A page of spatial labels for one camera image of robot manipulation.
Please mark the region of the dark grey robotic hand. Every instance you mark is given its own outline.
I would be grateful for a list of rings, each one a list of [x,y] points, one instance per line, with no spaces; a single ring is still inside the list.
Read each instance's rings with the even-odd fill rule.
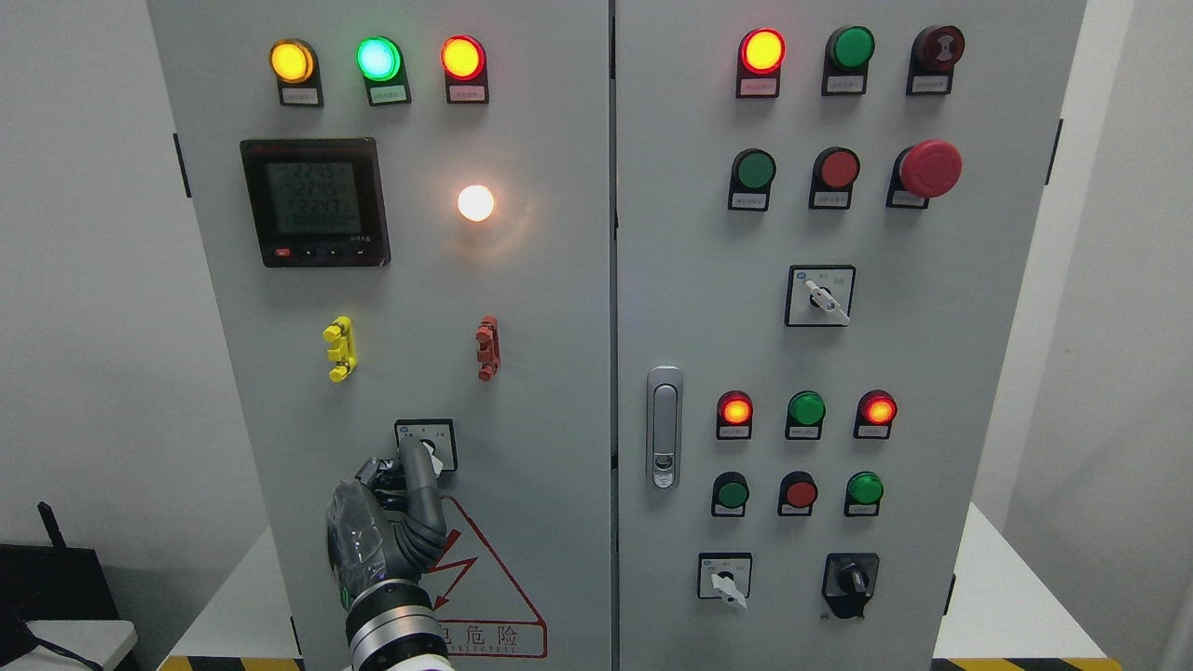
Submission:
[[[420,581],[447,538],[435,457],[418,438],[398,458],[369,458],[336,484],[324,515],[328,562],[344,609],[381,581]]]

